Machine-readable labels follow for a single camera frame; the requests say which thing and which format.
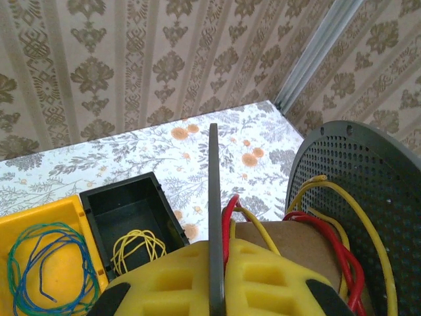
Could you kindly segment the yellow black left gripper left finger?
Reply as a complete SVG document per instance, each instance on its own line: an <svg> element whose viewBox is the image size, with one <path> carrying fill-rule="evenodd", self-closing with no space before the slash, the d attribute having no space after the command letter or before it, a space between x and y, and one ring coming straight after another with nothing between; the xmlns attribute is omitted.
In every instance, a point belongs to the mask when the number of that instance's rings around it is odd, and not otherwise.
<svg viewBox="0 0 421 316"><path fill-rule="evenodd" d="M94 315L209 315L209 246L201 241L112 280Z"/></svg>

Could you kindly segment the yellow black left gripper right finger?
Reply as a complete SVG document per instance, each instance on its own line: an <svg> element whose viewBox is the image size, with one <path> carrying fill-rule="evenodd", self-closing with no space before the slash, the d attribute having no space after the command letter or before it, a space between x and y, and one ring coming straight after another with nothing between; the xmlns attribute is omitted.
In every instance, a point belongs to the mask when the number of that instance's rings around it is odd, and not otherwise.
<svg viewBox="0 0 421 316"><path fill-rule="evenodd" d="M352 315L324 276L248 241L230 240L227 315Z"/></svg>

